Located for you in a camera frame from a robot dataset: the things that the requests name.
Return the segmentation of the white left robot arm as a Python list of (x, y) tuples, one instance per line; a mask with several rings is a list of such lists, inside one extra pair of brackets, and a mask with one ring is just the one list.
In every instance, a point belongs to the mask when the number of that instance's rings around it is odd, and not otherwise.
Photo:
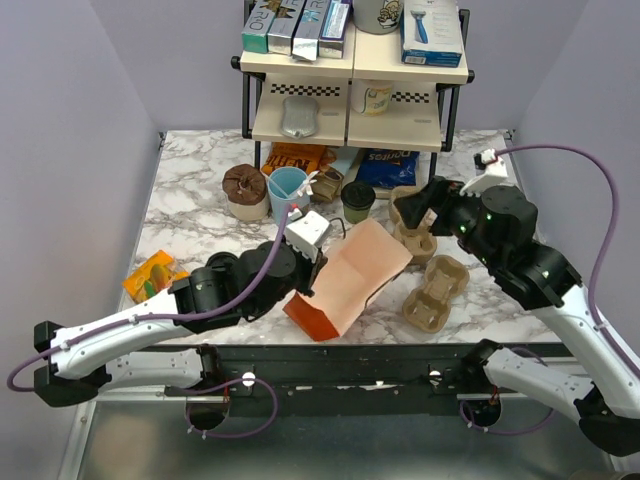
[(292, 291), (309, 294), (327, 262), (287, 243), (267, 241), (236, 256), (212, 255), (206, 264), (126, 311), (79, 327), (45, 321), (34, 346), (47, 364), (34, 372), (34, 391), (51, 407), (84, 403), (122, 387), (163, 385), (214, 393), (224, 382), (216, 350), (164, 347), (168, 340), (255, 321)]

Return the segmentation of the green paper coffee cup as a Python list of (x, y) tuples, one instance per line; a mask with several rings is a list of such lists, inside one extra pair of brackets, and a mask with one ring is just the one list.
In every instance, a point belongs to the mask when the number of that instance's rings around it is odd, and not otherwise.
[(357, 224), (366, 220), (369, 216), (372, 203), (351, 204), (343, 203), (344, 218), (350, 224)]

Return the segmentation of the single brown cup carrier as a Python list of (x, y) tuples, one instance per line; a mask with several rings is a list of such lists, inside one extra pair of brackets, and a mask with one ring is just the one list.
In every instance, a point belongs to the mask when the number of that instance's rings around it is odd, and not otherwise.
[(448, 255), (434, 256), (423, 283), (404, 301), (403, 317), (426, 333), (438, 333), (449, 318), (452, 301), (464, 292), (469, 278), (467, 268), (458, 260)]

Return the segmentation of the black plastic cup lid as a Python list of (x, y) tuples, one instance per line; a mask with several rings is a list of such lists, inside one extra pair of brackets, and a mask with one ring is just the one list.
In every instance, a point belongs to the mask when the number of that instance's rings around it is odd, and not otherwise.
[(345, 207), (354, 210), (370, 209), (376, 200), (376, 192), (364, 182), (353, 181), (342, 187), (341, 200)]

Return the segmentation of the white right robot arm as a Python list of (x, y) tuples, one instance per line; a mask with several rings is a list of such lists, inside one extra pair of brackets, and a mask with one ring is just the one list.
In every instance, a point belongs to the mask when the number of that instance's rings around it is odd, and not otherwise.
[(462, 183), (436, 176), (394, 205), (408, 228), (433, 211), (431, 233), (456, 237), (504, 293), (558, 336), (588, 375), (553, 370), (484, 339), (450, 380), (474, 392), (496, 386), (522, 393), (574, 421), (599, 449), (617, 457), (638, 453), (639, 379), (624, 361), (633, 353), (613, 328), (597, 321), (581, 276), (564, 255), (534, 239), (537, 207), (515, 186), (471, 196), (462, 189)]

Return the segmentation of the orange paper gift bag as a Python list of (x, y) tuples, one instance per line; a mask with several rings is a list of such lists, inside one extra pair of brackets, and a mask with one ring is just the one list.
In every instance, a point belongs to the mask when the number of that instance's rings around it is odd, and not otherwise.
[(384, 226), (366, 219), (330, 247), (312, 287), (314, 295), (294, 294), (283, 311), (316, 342), (338, 338), (411, 259)]

